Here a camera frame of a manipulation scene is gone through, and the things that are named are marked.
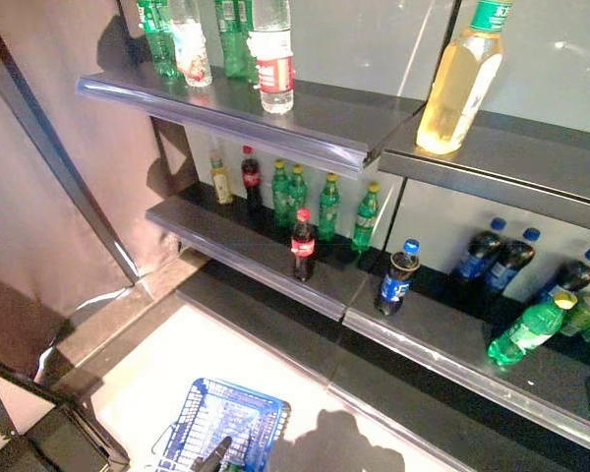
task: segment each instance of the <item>shelf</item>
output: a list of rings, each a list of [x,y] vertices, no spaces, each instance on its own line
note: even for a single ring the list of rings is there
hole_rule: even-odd
[[[442,274],[427,269],[426,273],[431,276],[417,280],[415,290],[442,286]],[[491,324],[415,290],[406,296],[398,315],[384,317],[373,303],[380,283],[376,275],[368,278],[344,325],[590,449],[590,349],[576,355],[540,346],[517,366],[501,370],[485,353],[494,335]],[[519,313],[506,311],[507,323]]]
[[[349,240],[337,237],[332,251],[318,245],[313,276],[293,277],[290,231],[280,232],[272,211],[249,216],[244,199],[219,205],[213,187],[197,183],[147,211],[147,219],[178,234],[190,246],[265,285],[340,320],[378,256],[370,249],[356,258]]]
[[[227,80],[212,67],[213,82],[188,88],[167,83],[152,64],[82,76],[77,92],[126,103],[153,116],[192,124],[323,170],[355,176],[419,102],[368,91],[295,81],[295,105],[285,115],[265,113],[260,94]]]
[[[379,170],[590,229],[590,133],[479,112],[463,147],[437,156],[415,145],[421,118],[389,140]]]

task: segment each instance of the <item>red label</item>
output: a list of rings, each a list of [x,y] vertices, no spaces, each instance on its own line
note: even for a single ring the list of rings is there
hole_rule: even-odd
[[[258,60],[260,90],[280,93],[293,90],[293,56]]]
[[[253,174],[243,173],[243,184],[245,184],[245,187],[256,187],[260,185],[260,172]]]
[[[294,239],[291,239],[291,252],[298,258],[307,258],[311,256],[315,251],[315,240],[311,240],[307,243],[299,243]]]

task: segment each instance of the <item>water bottle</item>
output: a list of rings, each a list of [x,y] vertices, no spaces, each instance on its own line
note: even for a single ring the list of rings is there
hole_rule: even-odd
[[[256,57],[260,98],[268,113],[293,108],[293,51],[288,0],[254,0],[249,49]]]
[[[402,249],[402,252],[391,256],[389,269],[376,299],[376,308],[388,317],[395,315],[402,306],[404,295],[409,290],[410,278],[420,266],[418,241],[407,239]]]

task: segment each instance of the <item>white panel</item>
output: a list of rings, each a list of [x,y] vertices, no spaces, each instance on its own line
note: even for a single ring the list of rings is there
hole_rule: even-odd
[[[536,257],[504,293],[516,300],[526,300],[555,273],[562,262],[568,258],[583,258],[583,253],[590,248],[588,229],[531,211],[409,181],[388,249],[397,251],[405,239],[416,238],[422,245],[422,263],[450,272],[472,236],[489,228],[494,216],[507,220],[503,234],[509,238],[520,238],[529,226],[542,231],[540,240],[534,244]]]

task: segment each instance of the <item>pepsi bottle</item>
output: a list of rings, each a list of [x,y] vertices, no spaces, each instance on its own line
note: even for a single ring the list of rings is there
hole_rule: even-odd
[[[391,256],[389,269],[376,299],[376,308],[388,317],[395,315],[402,306],[404,295],[409,290],[410,279],[420,266],[418,241],[407,239],[402,249]]]

